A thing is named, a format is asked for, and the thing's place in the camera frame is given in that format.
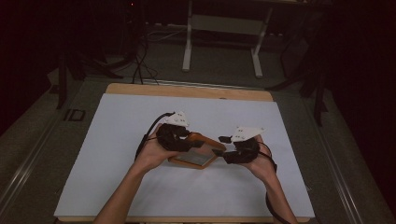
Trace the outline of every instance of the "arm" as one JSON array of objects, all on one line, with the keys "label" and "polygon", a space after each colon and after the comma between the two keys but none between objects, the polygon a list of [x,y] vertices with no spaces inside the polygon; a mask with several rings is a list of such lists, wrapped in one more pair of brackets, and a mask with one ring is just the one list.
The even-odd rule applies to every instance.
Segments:
[{"label": "arm", "polygon": [[[156,137],[155,133],[160,126],[161,124],[157,126],[155,132],[148,139]],[[163,149],[156,139],[148,140],[93,223],[125,223],[129,208],[144,175],[159,166],[167,158],[177,154],[178,152]]]},{"label": "arm", "polygon": [[[256,140],[262,143],[262,137],[257,135]],[[269,148],[260,144],[260,151],[268,156],[272,156]],[[267,189],[268,199],[278,215],[283,217],[289,223],[297,223],[297,219],[286,199],[279,179],[276,176],[276,170],[273,164],[264,156],[259,155],[254,161],[250,163],[241,164],[249,169],[257,178],[262,181]],[[274,218],[274,223],[281,223]]]}]

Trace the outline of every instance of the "hand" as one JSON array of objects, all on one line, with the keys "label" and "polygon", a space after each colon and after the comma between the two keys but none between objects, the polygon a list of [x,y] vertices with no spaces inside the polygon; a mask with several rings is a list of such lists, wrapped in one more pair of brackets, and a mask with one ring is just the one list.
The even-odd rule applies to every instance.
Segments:
[{"label": "hand", "polygon": [[[269,157],[272,157],[269,148],[264,144],[260,144],[263,143],[262,136],[256,135],[254,138],[256,139],[257,142],[259,142],[260,152],[264,153]],[[276,175],[276,170],[274,169],[274,165],[270,162],[270,160],[268,160],[268,158],[265,158],[260,154],[255,160],[251,161],[250,163],[241,163],[239,165],[248,168],[251,173],[253,173],[257,178],[259,178],[264,183],[267,181],[268,178]]]},{"label": "hand", "polygon": [[144,173],[156,168],[169,157],[176,156],[180,153],[177,151],[168,151],[158,143],[156,132],[161,125],[161,123],[158,124],[155,131],[148,137],[148,141],[134,162],[134,167]]}]

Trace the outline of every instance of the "dark background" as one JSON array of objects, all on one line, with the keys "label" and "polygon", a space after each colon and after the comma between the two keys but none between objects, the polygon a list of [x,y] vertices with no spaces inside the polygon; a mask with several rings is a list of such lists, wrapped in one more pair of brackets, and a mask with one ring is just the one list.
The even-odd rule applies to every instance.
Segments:
[{"label": "dark background", "polygon": [[[112,8],[108,2],[97,1],[106,7],[96,6]],[[87,55],[100,57],[105,53],[104,46],[114,41],[109,36],[98,39],[101,34],[98,29],[117,26],[104,25],[108,20],[122,24],[119,11],[105,13],[108,20],[96,21],[89,13],[92,6],[88,3],[77,0],[0,3],[0,134],[50,88],[46,75],[58,66],[64,43],[71,41]],[[224,10],[221,1],[214,5],[207,1],[198,10],[209,14],[214,10],[225,16],[260,17],[260,13],[250,13],[252,7],[254,4]],[[184,24],[186,8],[187,4],[181,1],[150,0],[146,4],[147,21]],[[277,12],[269,33],[286,32],[292,11],[295,10],[285,8]],[[320,54],[329,59],[327,87],[393,214],[396,214],[395,39],[394,0],[335,2],[317,39]]]}]

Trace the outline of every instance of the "floor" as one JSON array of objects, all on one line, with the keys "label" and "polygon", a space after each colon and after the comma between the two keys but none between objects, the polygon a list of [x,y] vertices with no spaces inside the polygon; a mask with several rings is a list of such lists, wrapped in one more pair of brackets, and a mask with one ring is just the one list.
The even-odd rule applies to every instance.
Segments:
[{"label": "floor", "polygon": [[[254,77],[249,49],[245,45],[193,42],[191,70],[181,71],[183,32],[164,38],[151,35],[142,63],[145,84],[193,85],[264,91],[285,80],[279,60],[282,42],[267,36],[260,53],[264,78]],[[52,223],[53,211],[73,167],[96,107],[111,82],[131,82],[136,64],[115,72],[122,80],[103,77],[87,68],[84,81],[69,80],[69,100],[56,110],[57,95],[47,92],[0,138],[0,190],[32,151],[36,160],[24,177],[23,188],[14,192],[3,210],[1,223]],[[56,82],[57,71],[49,74]],[[332,93],[326,91],[323,126],[313,120],[314,96],[302,98],[301,83],[272,92],[281,111],[291,145],[317,217],[308,223],[396,223],[367,169]],[[83,121],[64,120],[67,109],[85,110]]]}]

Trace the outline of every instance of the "forearm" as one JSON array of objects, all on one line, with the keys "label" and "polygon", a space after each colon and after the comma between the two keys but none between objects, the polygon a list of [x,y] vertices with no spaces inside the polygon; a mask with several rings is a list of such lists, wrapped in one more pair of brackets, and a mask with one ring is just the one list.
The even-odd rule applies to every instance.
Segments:
[{"label": "forearm", "polygon": [[144,174],[132,166],[93,223],[125,223]]},{"label": "forearm", "polygon": [[[297,223],[297,219],[291,211],[288,200],[286,199],[277,176],[275,174],[267,176],[262,182],[267,189],[267,197],[274,211],[289,223]],[[274,223],[281,222],[274,218]]]}]

